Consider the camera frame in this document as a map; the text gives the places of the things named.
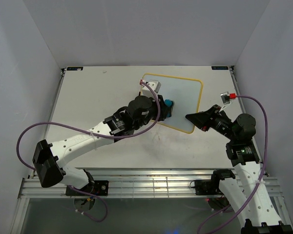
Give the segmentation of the blue whiteboard eraser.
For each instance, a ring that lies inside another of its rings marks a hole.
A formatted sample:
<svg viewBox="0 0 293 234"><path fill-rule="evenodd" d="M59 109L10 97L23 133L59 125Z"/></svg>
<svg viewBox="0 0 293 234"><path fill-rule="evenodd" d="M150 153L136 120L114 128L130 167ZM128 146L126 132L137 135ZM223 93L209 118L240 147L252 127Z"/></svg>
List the blue whiteboard eraser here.
<svg viewBox="0 0 293 234"><path fill-rule="evenodd" d="M172 116L172 110L174 107L174 101L170 100L170 99L165 99L164 101L165 104L165 117L171 117Z"/></svg>

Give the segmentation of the yellow framed whiteboard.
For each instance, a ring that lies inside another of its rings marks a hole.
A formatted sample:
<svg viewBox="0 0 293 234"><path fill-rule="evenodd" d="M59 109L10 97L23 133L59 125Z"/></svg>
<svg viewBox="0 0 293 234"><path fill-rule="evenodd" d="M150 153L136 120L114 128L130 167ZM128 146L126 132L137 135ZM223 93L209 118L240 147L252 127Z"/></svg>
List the yellow framed whiteboard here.
<svg viewBox="0 0 293 234"><path fill-rule="evenodd" d="M151 73L144 74L142 79L159 81L161 88L158 94L162 95L163 99L174 101L172 116L158 123L171 129L191 134L195 126L185 116L198 112L203 90L202 81Z"/></svg>

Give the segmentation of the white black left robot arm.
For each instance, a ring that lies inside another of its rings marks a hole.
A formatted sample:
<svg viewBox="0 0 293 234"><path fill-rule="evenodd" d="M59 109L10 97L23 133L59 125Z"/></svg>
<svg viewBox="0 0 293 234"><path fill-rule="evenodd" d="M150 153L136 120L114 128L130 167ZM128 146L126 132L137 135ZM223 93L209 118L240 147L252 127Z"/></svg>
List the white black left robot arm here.
<svg viewBox="0 0 293 234"><path fill-rule="evenodd" d="M115 143L123 136L131 136L151 120L164 121L171 117L174 102L152 97L137 96L128 106L121 107L113 115L92 127L88 134L48 143L37 143L33 164L43 188L59 183L73 186L83 195L94 189L93 177L84 169L70 167L68 163L99 147Z"/></svg>

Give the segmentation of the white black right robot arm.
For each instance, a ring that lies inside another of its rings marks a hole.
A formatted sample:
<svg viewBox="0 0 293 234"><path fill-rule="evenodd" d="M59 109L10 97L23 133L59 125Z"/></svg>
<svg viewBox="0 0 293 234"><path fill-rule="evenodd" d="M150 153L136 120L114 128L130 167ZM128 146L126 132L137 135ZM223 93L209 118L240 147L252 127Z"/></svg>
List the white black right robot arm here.
<svg viewBox="0 0 293 234"><path fill-rule="evenodd" d="M256 120L240 114L231 121L222 108L187 114L186 119L203 132L214 129L229 139L226 153L234 171L215 170L205 186L208 192L223 194L235 212L243 234L292 234L291 225L282 222L262 179L263 165L252 142Z"/></svg>

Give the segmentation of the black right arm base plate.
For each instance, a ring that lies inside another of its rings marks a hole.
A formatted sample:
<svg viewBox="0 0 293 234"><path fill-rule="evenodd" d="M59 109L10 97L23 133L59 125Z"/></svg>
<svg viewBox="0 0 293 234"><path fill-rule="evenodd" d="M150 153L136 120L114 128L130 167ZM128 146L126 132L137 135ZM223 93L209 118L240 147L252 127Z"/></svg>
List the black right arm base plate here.
<svg viewBox="0 0 293 234"><path fill-rule="evenodd" d="M211 179L198 179L190 182L189 187L195 190L196 195L222 195L219 184Z"/></svg>

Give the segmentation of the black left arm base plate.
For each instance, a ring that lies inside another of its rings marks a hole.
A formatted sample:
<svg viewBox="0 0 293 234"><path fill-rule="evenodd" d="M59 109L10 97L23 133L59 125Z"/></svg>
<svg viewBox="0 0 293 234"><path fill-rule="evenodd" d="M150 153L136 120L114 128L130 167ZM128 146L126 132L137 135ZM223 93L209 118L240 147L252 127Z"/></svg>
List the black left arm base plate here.
<svg viewBox="0 0 293 234"><path fill-rule="evenodd" d="M67 186L65 195L66 196L82 196L82 195L85 195L85 193L87 193L87 194L92 194L96 196L107 196L108 188L109 188L108 180L95 180L91 182L90 184L81 188L80 191L82 192L75 191L69 186Z"/></svg>

